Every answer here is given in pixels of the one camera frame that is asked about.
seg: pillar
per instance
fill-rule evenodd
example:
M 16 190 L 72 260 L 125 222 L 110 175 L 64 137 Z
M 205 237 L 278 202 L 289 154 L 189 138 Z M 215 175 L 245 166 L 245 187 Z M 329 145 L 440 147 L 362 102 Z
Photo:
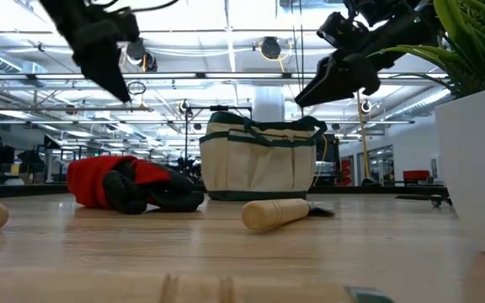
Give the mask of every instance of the pillar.
M 254 121 L 283 122 L 285 109 L 282 87 L 256 87 L 252 110 Z

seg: red object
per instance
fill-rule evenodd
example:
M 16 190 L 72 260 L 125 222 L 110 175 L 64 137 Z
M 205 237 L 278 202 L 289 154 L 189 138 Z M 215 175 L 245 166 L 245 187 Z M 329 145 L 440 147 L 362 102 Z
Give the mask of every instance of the red object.
M 98 156 L 72 162 L 67 172 L 67 187 L 76 202 L 86 207 L 109 208 L 102 182 L 104 175 L 117 164 L 131 162 L 136 170 L 137 185 L 169 181 L 167 171 L 133 156 Z
M 429 171 L 403 171 L 403 180 L 425 180 Z

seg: cable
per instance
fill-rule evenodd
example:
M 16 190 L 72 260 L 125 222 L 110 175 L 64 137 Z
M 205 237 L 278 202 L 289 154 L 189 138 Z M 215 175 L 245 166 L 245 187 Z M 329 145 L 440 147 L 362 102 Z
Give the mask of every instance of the cable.
M 319 179 L 319 176 L 321 175 L 321 171 L 322 171 L 322 168 L 323 168 L 322 163 L 325 162 L 325 157 L 327 156 L 327 151 L 328 151 L 327 137 L 325 135 L 321 135 L 321 137 L 325 140 L 325 148 L 324 148 L 324 151 L 323 151 L 323 158 L 321 159 L 321 165 L 319 165 L 319 169 L 317 170 L 317 176 L 316 176 L 316 179 L 313 181 L 312 187 L 316 186 L 316 184 L 317 184 L 317 181 Z
M 293 0 L 290 0 L 291 4 L 291 17 L 295 16 L 295 13 L 293 12 Z M 295 32 L 295 25 L 293 24 L 293 45 L 295 47 L 295 64 L 296 64 L 296 80 L 299 83 L 299 91 L 302 92 L 302 84 L 301 84 L 301 78 L 299 77 L 299 55 L 296 53 L 296 32 Z
M 154 11 L 154 10 L 158 10 L 158 9 L 163 9 L 163 8 L 168 8 L 172 5 L 174 5 L 175 3 L 177 3 L 179 0 L 172 0 L 168 3 L 164 3 L 162 5 L 158 5 L 156 7 L 151 7 L 151 8 L 137 8 L 137 9 L 132 9 L 132 13 L 143 13 L 143 12 L 151 12 L 151 11 Z
M 101 7 L 101 8 L 109 8 L 110 6 L 116 4 L 119 0 L 112 0 L 110 1 L 109 3 L 106 3 L 106 4 L 94 4 L 98 7 Z M 92 5 L 93 4 L 93 0 L 88 0 L 88 4 L 89 5 Z

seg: wall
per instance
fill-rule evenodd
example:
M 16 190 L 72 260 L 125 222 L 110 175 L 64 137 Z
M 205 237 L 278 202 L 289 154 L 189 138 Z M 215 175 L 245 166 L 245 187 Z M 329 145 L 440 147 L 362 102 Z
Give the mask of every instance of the wall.
M 384 136 L 367 138 L 368 150 L 392 145 L 394 151 L 394 175 L 397 181 L 403 181 L 403 171 L 429 170 L 431 159 L 436 158 L 439 163 L 439 149 L 437 144 L 437 130 L 435 117 L 420 117 L 414 119 L 413 125 L 393 125 L 386 130 Z M 340 156 L 354 155 L 354 172 L 358 171 L 356 157 L 363 151 L 362 142 L 349 143 L 340 147 Z

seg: wooden tabletop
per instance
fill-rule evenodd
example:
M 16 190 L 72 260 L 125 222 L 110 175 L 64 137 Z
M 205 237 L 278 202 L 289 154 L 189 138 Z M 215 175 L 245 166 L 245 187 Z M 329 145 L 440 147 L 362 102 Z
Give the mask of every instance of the wooden tabletop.
M 313 195 L 336 216 L 262 233 L 242 203 L 209 201 L 191 214 L 88 210 L 67 194 L 0 199 L 0 268 L 231 275 L 377 288 L 396 302 L 485 302 L 485 254 L 448 205 L 389 195 Z

